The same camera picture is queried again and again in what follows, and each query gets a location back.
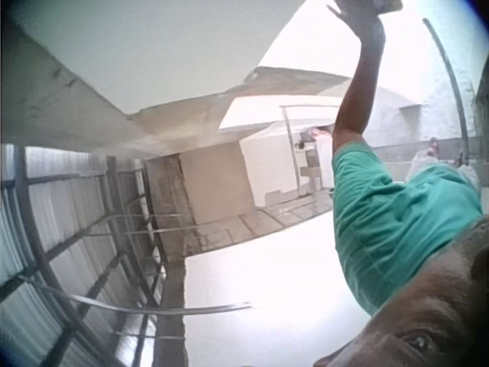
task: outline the eye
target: eye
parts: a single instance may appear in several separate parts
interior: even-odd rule
[[[420,353],[435,352],[436,345],[427,335],[415,335],[404,337],[404,341]]]

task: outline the man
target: man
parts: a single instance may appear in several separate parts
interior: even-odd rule
[[[479,253],[487,254],[484,251],[489,246],[486,243],[489,238],[487,219],[482,214],[475,181],[471,182],[453,166],[438,162],[436,140],[430,143],[426,152],[433,157],[431,164],[424,164],[416,172],[411,172],[408,182],[401,184],[393,182],[385,166],[363,139],[377,88],[385,33],[373,7],[366,3],[361,3],[361,8],[355,6],[359,3],[358,0],[344,0],[341,14],[330,8],[361,41],[358,67],[338,111],[332,133],[334,220],[336,249],[348,286],[358,303],[370,315],[376,316],[356,341],[323,359],[318,365],[423,365],[420,361],[424,359],[418,352],[407,359],[400,356],[409,355],[407,350],[415,348],[409,347],[410,343],[419,345],[421,349],[429,345],[424,337],[426,333],[415,337],[412,342],[406,342],[404,349],[395,349],[393,354],[381,354],[383,359],[367,358],[367,355],[378,352],[379,349],[374,348],[375,343],[384,343],[386,338],[402,339],[395,335],[395,327],[389,330],[378,325],[386,326],[386,323],[394,324],[402,319],[404,327],[401,331],[407,332],[410,331],[408,325],[416,324],[416,320],[407,322],[406,315],[418,315],[421,324],[424,319],[430,319],[433,313],[462,312],[463,302],[457,311],[452,310],[456,307],[449,308],[452,311],[443,310],[439,302],[428,302],[424,306],[414,306],[414,310],[405,308],[396,312],[390,305],[409,305],[411,299],[423,299],[430,292],[433,299],[436,299],[437,292],[442,294],[440,302],[449,304],[452,298],[456,299],[457,294],[443,295],[443,288],[451,287],[452,280],[455,282],[458,278],[463,280],[459,282],[461,288],[472,284],[468,280],[472,265],[482,267],[480,263],[484,262],[478,256]],[[478,220],[482,224],[477,228],[484,227],[484,234],[478,237],[477,246],[465,253],[449,245]],[[457,248],[463,246],[462,240]],[[442,257],[440,253],[445,251],[449,254]],[[407,290],[398,293],[406,284]],[[402,296],[403,301],[393,298],[394,295]],[[458,326],[463,329],[462,324],[460,322]],[[368,339],[372,335],[380,339]],[[372,343],[362,344],[365,337]]]

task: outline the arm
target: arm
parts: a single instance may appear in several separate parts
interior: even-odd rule
[[[364,141],[362,134],[367,127],[374,104],[377,79],[384,52],[385,33],[379,17],[369,9],[342,9],[339,14],[330,10],[343,20],[360,38],[361,52],[358,66],[339,108],[333,131],[333,154],[351,141]]]

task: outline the teal t-shirt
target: teal t-shirt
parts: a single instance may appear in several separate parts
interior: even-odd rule
[[[364,143],[333,158],[336,250],[346,281],[369,314],[423,262],[482,216],[480,194],[447,164],[394,183]]]

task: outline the raised arm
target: raised arm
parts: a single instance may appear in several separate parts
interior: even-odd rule
[[[342,13],[328,7],[357,35],[361,42],[360,60],[336,117],[333,137],[333,154],[351,141],[364,141],[362,134],[367,127],[374,104],[377,79],[384,52],[385,33],[381,20],[374,9],[358,8],[358,0],[343,1]]]

